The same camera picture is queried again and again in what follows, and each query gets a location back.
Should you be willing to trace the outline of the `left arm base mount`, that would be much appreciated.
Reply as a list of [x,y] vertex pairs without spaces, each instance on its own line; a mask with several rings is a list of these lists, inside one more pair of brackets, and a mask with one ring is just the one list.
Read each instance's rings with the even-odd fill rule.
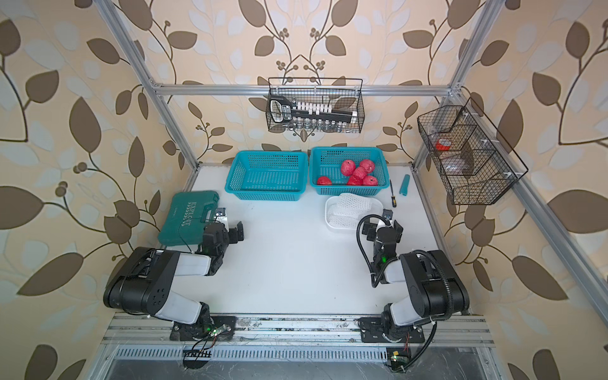
[[169,339],[172,341],[231,340],[236,332],[237,317],[233,315],[202,314],[192,325],[174,322]]

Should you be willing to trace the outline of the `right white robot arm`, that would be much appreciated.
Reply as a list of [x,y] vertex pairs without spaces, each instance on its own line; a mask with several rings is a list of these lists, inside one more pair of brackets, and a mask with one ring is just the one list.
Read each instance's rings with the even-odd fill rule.
[[356,241],[370,272],[373,288],[404,283],[402,301],[385,306],[386,330],[446,321],[470,308],[469,293],[442,250],[397,253],[403,227],[381,215],[366,215],[356,227]]

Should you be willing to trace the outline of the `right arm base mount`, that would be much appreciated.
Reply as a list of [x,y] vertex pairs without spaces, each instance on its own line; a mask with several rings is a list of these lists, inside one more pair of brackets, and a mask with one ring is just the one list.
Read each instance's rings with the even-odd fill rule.
[[397,326],[390,312],[386,310],[377,316],[359,318],[357,325],[364,343],[422,344],[425,342],[424,331],[421,328]]

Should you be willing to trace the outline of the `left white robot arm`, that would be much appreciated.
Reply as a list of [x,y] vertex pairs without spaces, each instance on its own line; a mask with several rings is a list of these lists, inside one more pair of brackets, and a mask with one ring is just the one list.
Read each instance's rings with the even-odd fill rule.
[[107,283],[103,302],[110,309],[147,315],[179,325],[211,330],[209,306],[172,289],[177,277],[213,276],[229,245],[245,240],[244,226],[226,228],[212,222],[204,228],[195,253],[137,248]]

